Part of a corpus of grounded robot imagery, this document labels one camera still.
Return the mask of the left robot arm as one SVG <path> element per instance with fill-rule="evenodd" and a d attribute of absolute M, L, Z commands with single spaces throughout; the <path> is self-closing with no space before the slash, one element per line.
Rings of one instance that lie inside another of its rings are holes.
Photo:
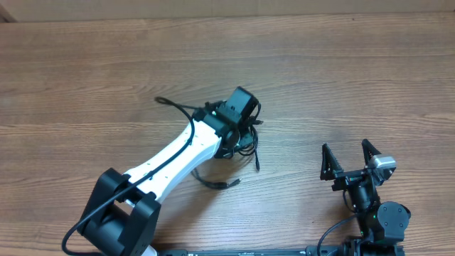
<path fill-rule="evenodd" d="M 261 104 L 246 89 L 237 87 L 227 100 L 207 102 L 191 113 L 188 105 L 164 97 L 155 100 L 181 111 L 188 125 L 141 165 L 123 174 L 108 169 L 98 178 L 79 222 L 63 238 L 65 254 L 73 254 L 67 242 L 78 232 L 98 249 L 98 255 L 157 255 L 151 242 L 170 192 L 209 159 L 257 153 L 255 127 L 261 123 L 257 118 Z"/>

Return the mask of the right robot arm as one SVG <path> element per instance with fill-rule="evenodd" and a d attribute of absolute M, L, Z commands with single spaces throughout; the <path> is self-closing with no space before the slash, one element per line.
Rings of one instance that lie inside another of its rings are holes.
<path fill-rule="evenodd" d="M 317 255 L 404 255 L 399 245 L 405 239 L 411 212 L 394 201 L 382 202 L 377 187 L 395 172 L 393 156 L 382 154 L 367 139 L 362 140 L 364 167 L 344 171 L 329 145 L 321 148 L 320 179 L 332 181 L 333 191 L 343 192 L 343 202 L 352 216 L 331 226 L 319 239 Z M 347 238 L 341 245 L 323 246 L 325 238 L 335 229 L 356 220 L 360 235 Z"/>

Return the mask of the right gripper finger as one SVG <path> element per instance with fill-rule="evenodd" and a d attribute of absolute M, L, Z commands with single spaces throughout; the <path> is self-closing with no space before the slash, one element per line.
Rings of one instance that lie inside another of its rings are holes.
<path fill-rule="evenodd" d="M 365 165 L 368 165 L 370 160 L 375 156 L 381 154 L 379 150 L 377 150 L 368 139 L 362 140 L 362 148 L 363 148 L 363 156 Z"/>
<path fill-rule="evenodd" d="M 322 163 L 321 163 L 321 173 L 320 179 L 324 181 L 334 180 L 341 173 L 343 173 L 343 168 L 339 164 L 337 158 L 333 155 L 328 144 L 322 146 Z"/>

